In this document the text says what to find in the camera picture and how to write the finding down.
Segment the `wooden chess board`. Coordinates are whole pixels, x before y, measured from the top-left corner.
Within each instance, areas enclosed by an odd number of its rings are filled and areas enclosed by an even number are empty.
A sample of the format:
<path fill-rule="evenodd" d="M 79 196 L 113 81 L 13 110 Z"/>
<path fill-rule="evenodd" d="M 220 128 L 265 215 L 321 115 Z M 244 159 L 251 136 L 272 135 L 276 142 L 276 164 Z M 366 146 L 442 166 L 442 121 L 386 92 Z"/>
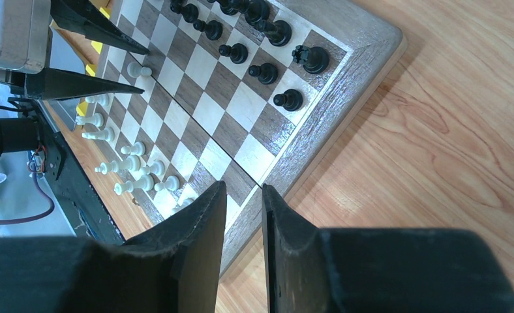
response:
<path fill-rule="evenodd" d="M 150 52 L 101 51 L 98 76 L 143 93 L 89 99 L 115 135 L 95 171 L 151 175 L 132 195 L 153 222 L 224 181 L 222 272 L 260 227 L 263 185 L 289 198 L 406 47 L 352 1 L 117 1 L 110 19 Z"/>

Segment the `white chess king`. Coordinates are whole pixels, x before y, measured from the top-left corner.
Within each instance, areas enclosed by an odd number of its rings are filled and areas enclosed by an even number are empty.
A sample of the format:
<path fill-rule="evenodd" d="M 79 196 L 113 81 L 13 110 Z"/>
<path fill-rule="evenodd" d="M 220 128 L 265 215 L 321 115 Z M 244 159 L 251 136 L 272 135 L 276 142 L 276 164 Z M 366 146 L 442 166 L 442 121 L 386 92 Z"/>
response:
<path fill-rule="evenodd" d="M 130 155 L 122 161 L 113 160 L 109 163 L 102 162 L 99 166 L 95 167 L 96 173 L 106 175 L 108 173 L 117 173 L 121 170 L 138 171 L 141 167 L 141 158 L 136 155 Z"/>

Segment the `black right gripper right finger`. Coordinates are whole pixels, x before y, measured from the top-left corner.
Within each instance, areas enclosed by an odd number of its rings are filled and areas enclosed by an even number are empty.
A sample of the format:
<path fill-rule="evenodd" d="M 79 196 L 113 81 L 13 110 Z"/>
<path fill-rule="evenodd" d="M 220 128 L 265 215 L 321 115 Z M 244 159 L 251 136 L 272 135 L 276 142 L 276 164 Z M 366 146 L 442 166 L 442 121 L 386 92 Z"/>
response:
<path fill-rule="evenodd" d="M 319 228 L 262 189 L 270 312 L 514 312 L 490 247 L 457 228 Z"/>

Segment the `small yellow rectangular block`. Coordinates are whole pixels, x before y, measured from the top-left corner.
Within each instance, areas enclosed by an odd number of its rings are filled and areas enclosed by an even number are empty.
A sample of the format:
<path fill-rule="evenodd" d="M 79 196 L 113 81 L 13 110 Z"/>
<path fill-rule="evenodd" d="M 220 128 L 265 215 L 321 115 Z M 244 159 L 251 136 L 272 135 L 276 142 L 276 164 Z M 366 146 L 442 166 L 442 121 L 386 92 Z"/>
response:
<path fill-rule="evenodd" d="M 106 36 L 106 26 L 110 22 L 110 10 L 107 7 L 99 7 L 98 12 L 103 15 L 105 22 L 99 21 L 95 25 L 95 30 L 91 35 L 90 41 L 91 46 L 95 49 L 98 54 L 101 54 L 103 43 L 102 41 Z"/>

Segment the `white chess queen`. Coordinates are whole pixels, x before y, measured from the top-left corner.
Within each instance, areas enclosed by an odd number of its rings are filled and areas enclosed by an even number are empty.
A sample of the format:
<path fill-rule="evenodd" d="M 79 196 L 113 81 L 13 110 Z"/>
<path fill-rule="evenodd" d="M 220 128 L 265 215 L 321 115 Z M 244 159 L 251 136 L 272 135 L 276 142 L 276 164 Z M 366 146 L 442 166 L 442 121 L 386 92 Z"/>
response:
<path fill-rule="evenodd" d="M 116 183 L 113 188 L 113 191 L 120 196 L 125 192 L 132 192 L 135 189 L 149 191 L 154 187 L 154 185 L 154 179 L 150 175 L 142 175 L 138 180 L 135 181 Z"/>

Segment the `yellow arch block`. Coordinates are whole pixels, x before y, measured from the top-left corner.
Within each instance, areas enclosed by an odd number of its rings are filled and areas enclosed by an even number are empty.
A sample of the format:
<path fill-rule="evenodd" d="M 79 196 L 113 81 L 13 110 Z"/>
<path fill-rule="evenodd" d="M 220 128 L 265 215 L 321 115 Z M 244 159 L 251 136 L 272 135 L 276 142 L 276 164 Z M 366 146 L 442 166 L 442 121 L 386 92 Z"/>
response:
<path fill-rule="evenodd" d="M 85 98 L 90 95 L 92 87 L 89 84 L 95 78 L 97 66 L 93 63 L 85 64 L 85 74 L 82 74 L 79 82 L 76 84 L 74 91 L 75 95 L 79 98 Z M 86 100 L 80 100 L 80 103 L 76 107 L 76 112 L 79 116 L 86 116 L 88 104 Z"/>

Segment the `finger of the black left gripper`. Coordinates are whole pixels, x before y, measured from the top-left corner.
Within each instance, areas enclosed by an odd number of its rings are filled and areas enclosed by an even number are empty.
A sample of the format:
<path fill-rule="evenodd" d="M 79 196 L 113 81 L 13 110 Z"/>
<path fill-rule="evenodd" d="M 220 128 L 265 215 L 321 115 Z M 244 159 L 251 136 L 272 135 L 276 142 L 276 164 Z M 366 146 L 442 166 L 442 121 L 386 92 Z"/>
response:
<path fill-rule="evenodd" d="M 43 68 L 37 74 L 26 74 L 24 96 L 34 100 L 69 100 L 79 98 L 74 88 L 82 74 L 68 70 Z M 142 94 L 143 89 L 95 77 L 89 84 L 93 89 L 89 96 L 107 93 Z"/>
<path fill-rule="evenodd" d="M 88 0 L 51 0 L 50 14 L 60 28 L 84 35 L 89 40 L 96 23 L 105 22 L 103 15 Z M 111 21 L 106 26 L 102 43 L 140 55 L 149 53 L 148 48 L 122 32 Z"/>

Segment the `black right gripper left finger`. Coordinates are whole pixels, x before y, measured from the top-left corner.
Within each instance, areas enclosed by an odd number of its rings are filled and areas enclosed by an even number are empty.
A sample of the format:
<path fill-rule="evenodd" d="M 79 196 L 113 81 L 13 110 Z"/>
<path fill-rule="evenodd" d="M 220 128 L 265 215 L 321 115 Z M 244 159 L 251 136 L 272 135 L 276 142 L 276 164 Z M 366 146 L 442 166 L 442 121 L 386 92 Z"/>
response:
<path fill-rule="evenodd" d="M 0 312 L 213 312 L 226 184 L 122 245 L 0 238 Z"/>

